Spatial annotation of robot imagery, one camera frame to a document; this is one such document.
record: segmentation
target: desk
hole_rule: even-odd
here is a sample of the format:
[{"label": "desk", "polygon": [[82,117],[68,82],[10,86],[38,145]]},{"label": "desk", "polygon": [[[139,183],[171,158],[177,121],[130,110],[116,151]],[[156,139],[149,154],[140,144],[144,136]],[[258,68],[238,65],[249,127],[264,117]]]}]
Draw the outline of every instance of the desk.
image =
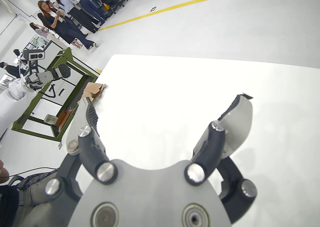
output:
[{"label": "desk", "polygon": [[[96,81],[108,85],[97,130],[111,160],[168,167],[190,159],[209,122],[245,92],[253,125],[231,158],[258,196],[236,225],[317,226],[319,78],[319,69],[271,63],[114,55]],[[83,191],[91,176],[81,167],[77,180]],[[219,192],[219,174],[209,181]]]}]

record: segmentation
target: cable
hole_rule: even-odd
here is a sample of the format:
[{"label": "cable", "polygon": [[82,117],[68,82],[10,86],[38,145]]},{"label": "cable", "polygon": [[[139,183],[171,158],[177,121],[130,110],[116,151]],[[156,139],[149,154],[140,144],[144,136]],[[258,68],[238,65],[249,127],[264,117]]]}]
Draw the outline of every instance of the cable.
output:
[{"label": "cable", "polygon": [[49,97],[49,98],[55,98],[56,97],[56,92],[55,92],[55,88],[54,88],[54,84],[51,85],[51,88],[52,88],[52,92],[54,93],[53,96],[50,96],[50,95],[47,95],[46,93],[43,93],[41,91],[39,91],[39,93]]},{"label": "cable", "polygon": [[21,174],[24,174],[24,173],[27,173],[27,172],[30,172],[30,171],[33,171],[33,170],[42,169],[42,168],[48,168],[48,169],[52,169],[52,170],[56,169],[56,168],[52,168],[52,167],[38,167],[38,168],[34,168],[34,169],[31,169],[31,170],[28,170],[28,171],[25,171],[25,172],[22,172],[22,173],[19,173],[19,174],[15,174],[15,175],[12,175],[12,176],[18,176],[18,175],[21,175]]}]

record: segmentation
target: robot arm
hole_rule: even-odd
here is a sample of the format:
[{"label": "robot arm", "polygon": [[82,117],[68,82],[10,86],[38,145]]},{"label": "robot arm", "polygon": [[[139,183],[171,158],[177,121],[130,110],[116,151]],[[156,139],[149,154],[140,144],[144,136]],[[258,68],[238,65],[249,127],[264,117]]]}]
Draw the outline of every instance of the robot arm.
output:
[{"label": "robot arm", "polygon": [[70,68],[65,64],[39,73],[37,60],[45,57],[45,52],[42,50],[25,50],[23,55],[29,63],[28,76],[21,75],[20,79],[9,83],[9,87],[0,95],[1,135],[25,112],[35,92],[39,92],[47,83],[67,78],[71,74]]},{"label": "robot arm", "polygon": [[[209,124],[191,161],[160,170],[109,160],[96,130],[95,109],[84,98],[68,134],[68,154],[45,188],[49,203],[69,227],[230,227],[257,196],[255,185],[243,178],[230,159],[231,151],[225,151],[235,151],[249,134],[250,98],[238,95]],[[238,134],[239,140],[233,138]],[[83,194],[75,180],[81,164],[94,177]],[[207,180],[215,168],[224,179],[220,196]]]}]

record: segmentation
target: dark trousers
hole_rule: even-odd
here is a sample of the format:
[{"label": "dark trousers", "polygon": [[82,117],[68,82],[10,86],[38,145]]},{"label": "dark trousers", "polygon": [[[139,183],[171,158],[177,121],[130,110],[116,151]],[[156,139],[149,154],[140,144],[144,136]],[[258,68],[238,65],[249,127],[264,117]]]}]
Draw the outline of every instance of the dark trousers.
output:
[{"label": "dark trousers", "polygon": [[13,227],[67,227],[56,215],[51,204],[48,203],[48,196],[45,192],[47,183],[57,175],[54,173],[40,182],[31,185],[26,190],[19,191],[19,206],[15,216]]},{"label": "dark trousers", "polygon": [[104,21],[103,11],[98,9],[90,0],[80,0],[80,5],[97,20]]},{"label": "dark trousers", "polygon": [[68,12],[73,18],[75,18],[83,27],[87,28],[92,33],[95,33],[98,28],[92,24],[92,21],[90,19],[90,16],[86,14],[83,10],[78,10],[76,7],[73,7],[71,11]]}]

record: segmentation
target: small box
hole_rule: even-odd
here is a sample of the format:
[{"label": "small box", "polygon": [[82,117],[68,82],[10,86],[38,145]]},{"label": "small box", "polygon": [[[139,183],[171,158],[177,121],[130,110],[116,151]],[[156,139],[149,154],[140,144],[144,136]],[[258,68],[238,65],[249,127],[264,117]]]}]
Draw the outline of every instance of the small box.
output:
[{"label": "small box", "polygon": [[85,87],[83,94],[82,94],[82,97],[78,101],[78,104],[80,104],[80,101],[86,97],[88,97],[91,101],[93,101],[95,98],[99,98],[105,87],[106,87],[105,84],[98,84],[98,83],[89,82],[87,84],[87,86]]}]

